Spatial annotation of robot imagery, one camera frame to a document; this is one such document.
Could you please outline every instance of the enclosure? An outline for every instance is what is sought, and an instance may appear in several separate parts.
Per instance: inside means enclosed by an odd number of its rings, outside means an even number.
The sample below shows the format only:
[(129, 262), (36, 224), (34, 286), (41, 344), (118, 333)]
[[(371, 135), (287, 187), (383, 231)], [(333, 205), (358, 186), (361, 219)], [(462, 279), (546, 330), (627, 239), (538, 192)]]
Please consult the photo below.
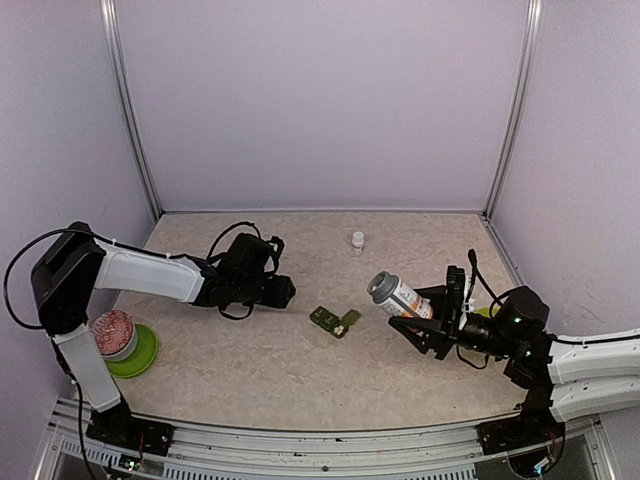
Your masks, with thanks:
[[(115, 305), (160, 339), (147, 373), (118, 380), (134, 412), (178, 432), (142, 478), (516, 478), (474, 428), (513, 415), (526, 391), (500, 363), (420, 355), (367, 294), (380, 270), (438, 285), (474, 248), (497, 292), (540, 295), (554, 334), (639, 327), (639, 2), (29, 0), (2, 12), (0, 264), (75, 220), (162, 253), (200, 257), (242, 220), (286, 245), (297, 292), (283, 312), (229, 322), (92, 296), (90, 318)], [(45, 249), (12, 273), (29, 324)], [(363, 317), (338, 340), (309, 321), (318, 305)], [(50, 340), (3, 317), (0, 477), (89, 478)], [(568, 423), (545, 478), (640, 478), (639, 412)], [(122, 454), (87, 448), (103, 468)]]

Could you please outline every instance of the marble countertop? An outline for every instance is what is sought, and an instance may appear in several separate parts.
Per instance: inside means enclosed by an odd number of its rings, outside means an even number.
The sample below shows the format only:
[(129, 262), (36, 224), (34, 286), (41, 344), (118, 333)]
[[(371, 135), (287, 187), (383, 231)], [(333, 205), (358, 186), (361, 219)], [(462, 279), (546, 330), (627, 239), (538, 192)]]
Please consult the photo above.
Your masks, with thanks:
[[(511, 288), (476, 215), (172, 214), (162, 217), (147, 248), (204, 257), (216, 236), (240, 220), (285, 241), (279, 273), (292, 277), (296, 296), (285, 311), (257, 307), (250, 318), (230, 321), (214, 309), (123, 292), (116, 308), (160, 340), (149, 371), (118, 380), (134, 411), (236, 427), (369, 430), (487, 418), (524, 400), (525, 391), (502, 375), (504, 363), (476, 371), (455, 352), (444, 361), (420, 354), (366, 292), (380, 270), (414, 288), (442, 284), (447, 265), (468, 268), (472, 247), (493, 289)], [(360, 256), (350, 244), (356, 230), (366, 236)], [(481, 286), (474, 296), (488, 306)], [(355, 308), (363, 317), (336, 339), (309, 320), (319, 305), (338, 315)], [(481, 363), (481, 355), (465, 353)]]

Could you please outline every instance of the can lid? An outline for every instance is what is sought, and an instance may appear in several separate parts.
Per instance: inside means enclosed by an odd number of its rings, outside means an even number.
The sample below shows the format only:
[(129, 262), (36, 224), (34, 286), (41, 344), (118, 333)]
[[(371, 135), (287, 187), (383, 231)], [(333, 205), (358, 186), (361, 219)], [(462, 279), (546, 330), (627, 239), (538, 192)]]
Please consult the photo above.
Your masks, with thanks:
[(364, 245), (364, 233), (362, 232), (353, 232), (351, 236), (351, 244), (354, 247), (361, 247)]

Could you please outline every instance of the small white bottle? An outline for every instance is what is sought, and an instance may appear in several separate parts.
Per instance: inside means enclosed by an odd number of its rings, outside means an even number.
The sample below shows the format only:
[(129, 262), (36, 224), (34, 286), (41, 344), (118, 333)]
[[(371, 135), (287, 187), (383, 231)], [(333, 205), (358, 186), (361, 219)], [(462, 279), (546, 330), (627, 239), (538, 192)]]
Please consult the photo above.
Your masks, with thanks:
[(353, 232), (353, 235), (351, 236), (351, 245), (353, 245), (354, 253), (356, 255), (360, 255), (364, 248), (364, 233)]

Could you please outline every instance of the green bowl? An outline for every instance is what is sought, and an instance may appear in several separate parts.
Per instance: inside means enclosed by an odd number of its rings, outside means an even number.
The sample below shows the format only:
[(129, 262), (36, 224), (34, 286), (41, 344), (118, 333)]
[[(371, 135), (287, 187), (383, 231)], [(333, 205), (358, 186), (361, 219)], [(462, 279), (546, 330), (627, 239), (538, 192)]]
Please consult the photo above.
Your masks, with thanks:
[(132, 378), (147, 371), (158, 356), (158, 337), (146, 325), (136, 325), (138, 345), (133, 353), (121, 362), (106, 362), (116, 378)]

